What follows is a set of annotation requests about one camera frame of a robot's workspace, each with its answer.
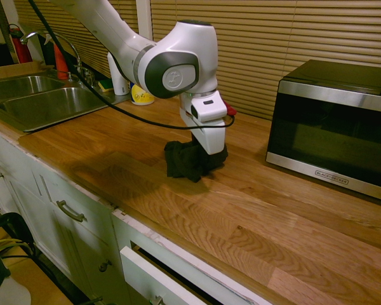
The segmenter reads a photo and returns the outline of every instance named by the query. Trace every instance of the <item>sink faucet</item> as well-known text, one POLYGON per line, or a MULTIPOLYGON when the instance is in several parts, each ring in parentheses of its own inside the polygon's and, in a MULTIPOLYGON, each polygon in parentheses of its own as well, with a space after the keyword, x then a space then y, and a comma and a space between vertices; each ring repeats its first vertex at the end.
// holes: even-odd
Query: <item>sink faucet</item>
MULTIPOLYGON (((30 34, 26 34, 23 37, 21 37, 20 42, 22 44, 27 44, 28 39, 30 39, 31 37, 35 35, 40 35, 40 34, 49 34, 49 32, 47 30, 37 30, 35 32, 31 32, 30 34)), ((82 66, 81 57, 79 56, 79 53, 77 52, 76 47, 65 36, 58 33, 54 33, 54 34, 56 35, 56 37, 66 41, 70 45, 70 47, 74 50, 74 53, 76 56, 76 62, 77 62, 77 65, 75 65, 75 67, 77 71, 85 78, 85 80, 89 83, 89 85, 93 87, 95 75, 92 71, 82 66)))
MULTIPOLYGON (((27 44, 28 39, 30 39, 31 37, 33 37, 35 35, 40 35, 40 34, 49 34, 49 32, 47 30, 37 30, 35 32, 31 32, 30 34, 26 34, 23 37, 21 37, 20 42, 22 44, 27 44)), ((62 36, 61 34, 57 34, 57 33, 54 33, 54 34, 56 35, 56 37, 59 37, 60 39, 64 40, 65 42, 67 42, 70 45, 70 47, 74 50, 77 65, 82 66, 81 57, 79 56, 79 53, 77 52, 75 46, 65 36, 62 36)))

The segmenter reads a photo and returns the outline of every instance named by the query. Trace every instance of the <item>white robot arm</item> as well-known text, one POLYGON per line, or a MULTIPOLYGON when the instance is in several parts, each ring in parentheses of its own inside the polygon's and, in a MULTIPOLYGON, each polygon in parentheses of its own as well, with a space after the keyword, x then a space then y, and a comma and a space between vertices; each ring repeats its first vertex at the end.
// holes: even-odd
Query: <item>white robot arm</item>
MULTIPOLYGON (((184 20, 158 43, 130 29, 108 0, 50 0, 77 18, 112 54, 120 73, 159 98, 180 95, 187 126, 223 126, 227 108, 217 91, 216 32, 184 20)), ((208 154, 224 149, 225 128, 193 129, 208 154)))

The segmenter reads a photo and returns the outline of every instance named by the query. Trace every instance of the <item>sink basin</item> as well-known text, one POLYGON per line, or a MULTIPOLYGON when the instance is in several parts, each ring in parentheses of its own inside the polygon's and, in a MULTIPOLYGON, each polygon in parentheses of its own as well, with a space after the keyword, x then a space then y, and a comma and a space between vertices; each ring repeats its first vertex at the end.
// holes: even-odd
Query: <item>sink basin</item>
POLYGON ((61 88, 64 82, 46 76, 25 76, 0 81, 0 100, 23 97, 37 92, 61 88))
POLYGON ((12 121, 3 116, 1 119, 24 132, 38 130, 103 107, 105 104, 92 92, 75 87, 0 102, 1 112, 5 112, 12 121))

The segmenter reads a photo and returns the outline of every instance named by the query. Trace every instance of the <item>wood grain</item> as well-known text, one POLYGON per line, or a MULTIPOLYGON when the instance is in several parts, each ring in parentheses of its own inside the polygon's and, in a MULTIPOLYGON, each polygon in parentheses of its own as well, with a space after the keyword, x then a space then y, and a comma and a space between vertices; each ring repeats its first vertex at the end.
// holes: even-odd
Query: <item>wood grain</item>
MULTIPOLYGON (((176 100, 119 106, 181 125, 176 100)), ((266 163, 270 127, 238 114, 225 165, 196 184, 168 178, 163 153, 190 132, 112 109, 19 143, 274 304, 381 305, 381 201, 266 163)))

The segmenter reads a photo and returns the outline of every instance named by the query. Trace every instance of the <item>stainless steel sink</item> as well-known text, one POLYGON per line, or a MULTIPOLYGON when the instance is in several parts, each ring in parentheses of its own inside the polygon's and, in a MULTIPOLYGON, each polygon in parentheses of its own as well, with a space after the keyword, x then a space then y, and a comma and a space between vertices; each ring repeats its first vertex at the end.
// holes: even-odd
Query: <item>stainless steel sink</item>
MULTIPOLYGON (((128 95, 95 89, 112 104, 128 99, 128 95)), ((0 81, 0 120, 23 132, 40 130, 104 107, 78 81, 57 79, 56 71, 0 81)))
POLYGON ((0 109, 29 132, 94 111, 105 104, 84 88, 61 88, 0 102, 0 109))
POLYGON ((0 100, 24 97, 37 92, 49 91, 64 86, 63 81, 46 76, 24 76, 22 78, 0 81, 0 100))

